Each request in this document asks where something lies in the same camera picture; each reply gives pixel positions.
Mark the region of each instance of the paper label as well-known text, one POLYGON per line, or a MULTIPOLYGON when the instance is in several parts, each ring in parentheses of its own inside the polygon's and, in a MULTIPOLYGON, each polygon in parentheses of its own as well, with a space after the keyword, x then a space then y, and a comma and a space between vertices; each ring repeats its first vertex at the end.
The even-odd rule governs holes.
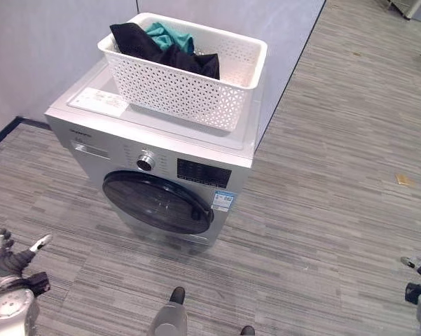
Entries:
POLYGON ((229 211, 232 206, 233 200, 235 199, 235 194, 228 191, 215 191, 215 196, 213 197, 213 204, 211 208, 218 211, 229 211))
POLYGON ((69 102, 72 107, 79 107, 93 112, 119 117, 127 109, 128 103, 120 95, 86 87, 69 102))

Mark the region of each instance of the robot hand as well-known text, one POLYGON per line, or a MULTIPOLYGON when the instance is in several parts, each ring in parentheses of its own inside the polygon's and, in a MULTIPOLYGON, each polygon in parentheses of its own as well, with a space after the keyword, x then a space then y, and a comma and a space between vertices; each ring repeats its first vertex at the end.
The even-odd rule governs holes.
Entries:
POLYGON ((14 245, 14 240, 11 239, 11 232, 7 231, 7 229, 2 229, 0 231, 0 286, 22 278, 23 269, 28 266, 37 251, 52 240, 53 235, 47 234, 29 249, 14 254, 11 251, 14 245))

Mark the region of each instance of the black baseboard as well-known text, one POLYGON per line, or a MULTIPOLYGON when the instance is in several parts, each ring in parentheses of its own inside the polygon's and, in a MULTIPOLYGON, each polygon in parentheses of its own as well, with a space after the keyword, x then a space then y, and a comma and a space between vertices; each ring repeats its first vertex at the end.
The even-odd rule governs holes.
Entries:
POLYGON ((26 124, 26 125, 30 125, 30 126, 35 126, 37 128, 42 128, 44 130, 51 131, 50 125, 47 124, 46 122, 35 121, 35 120, 23 118, 22 121, 21 121, 21 123, 22 124, 26 124))
POLYGON ((51 130, 50 125, 40 121, 34 121, 31 119, 26 119, 22 117, 15 117, 5 128, 0 131, 0 143, 3 139, 6 138, 20 123, 31 125, 38 128, 43 128, 44 130, 51 130))

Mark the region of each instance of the laundry basket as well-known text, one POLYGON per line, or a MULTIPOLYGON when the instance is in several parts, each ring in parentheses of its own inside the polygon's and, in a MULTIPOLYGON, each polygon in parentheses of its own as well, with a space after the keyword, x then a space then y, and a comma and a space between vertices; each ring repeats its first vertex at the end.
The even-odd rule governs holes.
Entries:
POLYGON ((233 131, 240 115, 251 105, 265 62, 266 43, 150 13, 138 14, 129 22, 142 29, 161 22, 191 34, 196 54, 218 54, 221 80, 124 55, 109 34, 98 48, 107 58, 122 98, 154 111, 233 131))

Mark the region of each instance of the silver washing machine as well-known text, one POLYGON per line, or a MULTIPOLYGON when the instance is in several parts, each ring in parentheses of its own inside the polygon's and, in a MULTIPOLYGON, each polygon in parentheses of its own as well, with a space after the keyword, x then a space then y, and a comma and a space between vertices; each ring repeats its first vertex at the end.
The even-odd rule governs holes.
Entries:
POLYGON ((128 105, 101 61, 46 117, 124 222, 213 245, 251 169, 259 100, 224 132, 128 105))

